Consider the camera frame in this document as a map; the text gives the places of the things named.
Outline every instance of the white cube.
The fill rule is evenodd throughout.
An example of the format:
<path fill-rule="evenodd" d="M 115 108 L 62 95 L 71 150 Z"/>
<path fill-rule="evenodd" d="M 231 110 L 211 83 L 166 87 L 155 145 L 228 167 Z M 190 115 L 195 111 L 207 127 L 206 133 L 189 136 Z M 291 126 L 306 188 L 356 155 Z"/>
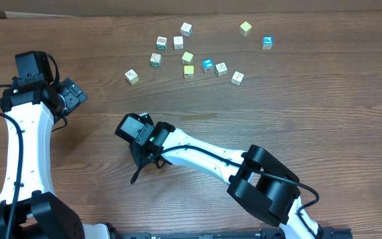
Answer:
<path fill-rule="evenodd" d="M 180 28 L 180 34 L 186 37 L 189 37 L 191 33 L 192 33 L 192 25 L 188 23 L 182 24 L 182 27 Z"/>
<path fill-rule="evenodd" d="M 173 37 L 173 47 L 175 49 L 184 48 L 184 38 L 183 37 Z"/>
<path fill-rule="evenodd" d="M 237 86 L 241 85 L 241 83 L 243 82 L 243 78 L 244 78 L 244 74 L 242 73 L 239 73 L 239 72 L 235 72 L 232 76 L 232 81 L 231 83 L 232 84 L 236 84 Z"/>
<path fill-rule="evenodd" d="M 223 63 L 220 63 L 220 64 L 217 64 L 217 65 L 215 66 L 215 71 L 216 71 L 216 74 L 217 74 L 218 76 L 226 75 L 227 70 L 228 70 L 228 69 L 226 68 L 226 65 L 225 65 L 224 62 L 223 62 Z"/>
<path fill-rule="evenodd" d="M 167 43 L 166 37 L 158 37 L 156 42 L 157 49 L 166 50 L 166 43 Z"/>
<path fill-rule="evenodd" d="M 160 67 L 160 65 L 162 64 L 162 55 L 153 53 L 151 55 L 150 62 L 151 66 Z"/>
<path fill-rule="evenodd" d="M 125 76 L 126 76 L 126 79 L 129 81 L 129 83 L 131 84 L 134 84 L 139 80 L 138 74 L 132 69 L 126 72 Z"/>

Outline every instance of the wood grain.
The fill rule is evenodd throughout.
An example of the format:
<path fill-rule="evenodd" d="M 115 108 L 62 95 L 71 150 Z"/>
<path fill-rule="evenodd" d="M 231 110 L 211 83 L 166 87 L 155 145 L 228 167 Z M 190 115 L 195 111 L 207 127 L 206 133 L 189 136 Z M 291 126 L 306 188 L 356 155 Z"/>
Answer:
<path fill-rule="evenodd" d="M 244 21 L 253 25 L 247 37 Z M 173 50 L 183 22 L 194 26 L 184 38 L 193 79 L 183 78 L 184 51 Z M 263 35 L 274 36 L 271 50 L 261 50 Z M 158 36 L 168 37 L 166 52 L 155 49 Z M 113 132 L 126 113 L 149 112 L 221 147 L 265 147 L 320 193 L 308 209 L 319 224 L 382 238 L 382 12 L 0 20 L 0 84 L 28 50 L 50 52 L 89 95 L 51 141 L 56 194 L 83 222 L 123 232 L 267 227 L 192 169 L 147 167 L 130 185 L 136 166 Z M 161 68 L 150 66 L 153 52 Z M 203 74 L 205 58 L 225 62 L 227 75 Z M 241 86 L 231 84 L 235 70 Z M 0 190 L 6 131 L 0 119 Z"/>

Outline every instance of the wooden cube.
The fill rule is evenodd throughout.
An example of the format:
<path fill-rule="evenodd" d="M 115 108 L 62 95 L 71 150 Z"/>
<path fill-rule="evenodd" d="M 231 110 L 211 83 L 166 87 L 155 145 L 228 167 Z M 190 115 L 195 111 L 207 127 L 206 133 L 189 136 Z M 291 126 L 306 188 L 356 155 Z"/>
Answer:
<path fill-rule="evenodd" d="M 184 48 L 184 38 L 183 37 L 173 37 L 173 47 L 175 49 Z"/>
<path fill-rule="evenodd" d="M 182 56 L 182 63 L 183 64 L 192 64 L 192 57 L 194 55 L 189 53 L 189 52 L 185 52 L 184 55 Z"/>
<path fill-rule="evenodd" d="M 202 61 L 202 64 L 203 64 L 203 71 L 204 71 L 204 73 L 213 70 L 212 59 L 205 59 L 205 60 Z"/>
<path fill-rule="evenodd" d="M 134 84 L 139 80 L 138 74 L 130 69 L 128 72 L 125 73 L 126 79 L 129 81 L 129 83 Z"/>
<path fill-rule="evenodd" d="M 191 33 L 192 33 L 192 25 L 188 23 L 182 24 L 182 27 L 180 28 L 180 34 L 186 37 L 189 37 Z"/>
<path fill-rule="evenodd" d="M 150 62 L 151 66 L 160 67 L 160 65 L 162 64 L 162 55 L 153 53 L 151 55 Z"/>
<path fill-rule="evenodd" d="M 235 72 L 232 76 L 232 81 L 231 83 L 232 84 L 236 84 L 237 86 L 241 85 L 241 83 L 243 82 L 243 78 L 244 78 L 244 74 L 242 73 L 239 73 L 239 72 Z"/>
<path fill-rule="evenodd" d="M 248 22 L 244 22 L 239 26 L 239 33 L 243 36 L 247 36 L 251 32 L 251 25 Z"/>
<path fill-rule="evenodd" d="M 224 62 L 215 65 L 215 71 L 216 71 L 216 74 L 217 74 L 218 76 L 226 75 L 227 70 L 228 70 L 228 69 L 226 68 L 226 65 L 225 65 Z"/>
<path fill-rule="evenodd" d="M 158 37 L 156 42 L 157 49 L 166 50 L 166 43 L 167 43 L 166 37 Z"/>
<path fill-rule="evenodd" d="M 273 46 L 273 37 L 263 37 L 262 50 L 269 50 Z"/>
<path fill-rule="evenodd" d="M 184 77 L 185 78 L 194 77 L 194 66 L 184 66 Z"/>

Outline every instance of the blue cube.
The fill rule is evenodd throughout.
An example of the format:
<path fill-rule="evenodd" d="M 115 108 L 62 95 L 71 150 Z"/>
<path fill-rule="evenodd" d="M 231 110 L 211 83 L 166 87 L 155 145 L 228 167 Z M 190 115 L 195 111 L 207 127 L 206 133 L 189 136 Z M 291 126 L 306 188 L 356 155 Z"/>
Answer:
<path fill-rule="evenodd" d="M 273 46 L 273 37 L 263 37 L 262 49 L 269 50 Z"/>
<path fill-rule="evenodd" d="M 212 59 L 205 59 L 203 60 L 203 71 L 204 73 L 206 72 L 209 72 L 211 70 L 213 70 L 213 62 L 212 62 Z"/>

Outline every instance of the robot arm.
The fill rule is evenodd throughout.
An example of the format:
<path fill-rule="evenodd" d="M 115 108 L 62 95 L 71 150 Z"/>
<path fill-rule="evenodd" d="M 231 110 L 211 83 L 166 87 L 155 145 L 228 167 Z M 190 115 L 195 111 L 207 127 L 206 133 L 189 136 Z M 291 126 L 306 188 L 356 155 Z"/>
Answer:
<path fill-rule="evenodd" d="M 12 108 L 6 114 L 12 117 L 23 130 L 23 155 L 22 181 L 19 201 L 32 197 L 33 192 L 51 192 L 55 195 L 50 172 L 50 136 L 54 125 L 54 116 L 44 104 L 21 104 Z M 14 182 L 17 174 L 19 160 L 19 140 L 14 125 L 7 121 L 8 127 L 8 154 L 7 172 L 3 190 L 0 194 L 0 203 L 5 201 L 11 204 L 14 195 Z"/>
<path fill-rule="evenodd" d="M 231 163 L 245 165 L 256 170 L 264 168 L 270 174 L 298 182 L 296 175 L 263 148 L 252 145 L 250 150 L 245 152 L 216 147 L 194 139 L 168 123 L 158 122 L 154 126 L 148 114 L 127 114 L 115 134 L 130 143 L 129 147 L 138 167 L 144 166 L 142 164 L 145 163 L 145 159 L 151 159 L 154 158 L 153 155 L 161 154 L 161 157 L 154 159 L 153 163 L 158 164 L 158 161 L 161 160 L 173 165 L 189 166 L 229 185 L 227 192 L 248 213 L 271 226 L 280 226 L 286 238 L 314 238 L 296 215 L 302 204 L 300 191 L 296 186 L 261 177 L 257 186 L 254 187 L 249 183 L 253 176 L 252 172 L 239 169 L 235 165 L 224 163 L 194 149 L 175 149 L 163 153 L 164 150 L 172 147 L 189 145 L 209 151 Z M 300 213 L 315 236 L 321 238 L 322 228 L 311 220 L 304 210 L 301 210 Z"/>

